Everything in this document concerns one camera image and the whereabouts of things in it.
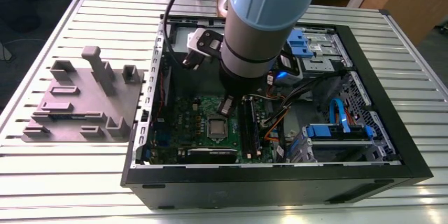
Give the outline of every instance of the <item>orange wire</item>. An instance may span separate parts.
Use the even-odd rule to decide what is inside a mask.
[[[272,125],[269,131],[267,132],[267,134],[264,135],[264,139],[268,138],[269,133],[272,132],[273,128],[277,126],[279,122],[281,121],[281,119],[285,117],[288,110],[285,111],[285,113],[281,115],[281,117],[279,118],[279,120],[275,122],[275,124]]]
[[[272,141],[272,142],[279,142],[279,139],[275,139],[275,138],[267,138],[267,140]]]

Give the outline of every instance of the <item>motherboard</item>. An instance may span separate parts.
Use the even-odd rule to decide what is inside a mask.
[[[216,112],[220,102],[217,96],[175,98],[172,111],[161,113],[153,123],[151,163],[179,164],[188,154],[197,156],[200,163],[211,156],[223,162],[232,158],[236,158],[233,163],[273,162],[272,148],[260,146],[263,139],[257,134],[247,135],[248,126],[255,127],[267,117],[263,100],[247,101],[251,114],[244,113],[245,104],[241,104],[228,118]],[[241,122],[245,119],[253,122],[248,125]]]

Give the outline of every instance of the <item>blue led light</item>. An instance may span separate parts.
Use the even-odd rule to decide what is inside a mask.
[[[283,78],[284,76],[287,76],[287,72],[280,72],[279,74],[277,74],[277,77],[276,77],[276,79],[280,79],[280,78]]]

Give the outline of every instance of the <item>black connector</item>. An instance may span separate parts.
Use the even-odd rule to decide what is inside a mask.
[[[183,60],[183,67],[187,69],[197,70],[199,66],[204,61],[205,56],[195,51],[187,54],[187,57]]]
[[[149,111],[143,110],[140,121],[141,121],[141,122],[148,122],[148,119],[149,119]]]

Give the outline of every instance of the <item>black cable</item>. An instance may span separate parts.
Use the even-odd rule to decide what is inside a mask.
[[[175,60],[175,62],[183,66],[183,63],[177,60],[176,56],[175,56],[175,50],[173,50],[173,46],[171,44],[171,41],[168,39],[168,34],[167,34],[167,20],[168,20],[168,15],[169,15],[169,11],[171,11],[171,8],[173,7],[173,4],[175,4],[175,1],[176,0],[169,0],[169,3],[167,5],[167,9],[165,9],[165,13],[163,15],[163,39],[165,41],[165,44],[167,44],[167,48],[168,48],[168,52]]]
[[[295,90],[289,93],[289,95],[284,98],[277,112],[273,113],[273,116],[267,118],[267,120],[264,121],[264,124],[268,124],[273,119],[281,116],[284,111],[292,105],[292,101],[296,98],[299,98],[303,94],[305,94],[308,91],[311,91],[324,80],[332,77],[343,76],[345,74],[347,74],[347,70],[341,70],[341,71],[332,72],[332,73],[324,73],[319,77],[308,81],[305,84],[296,87]]]

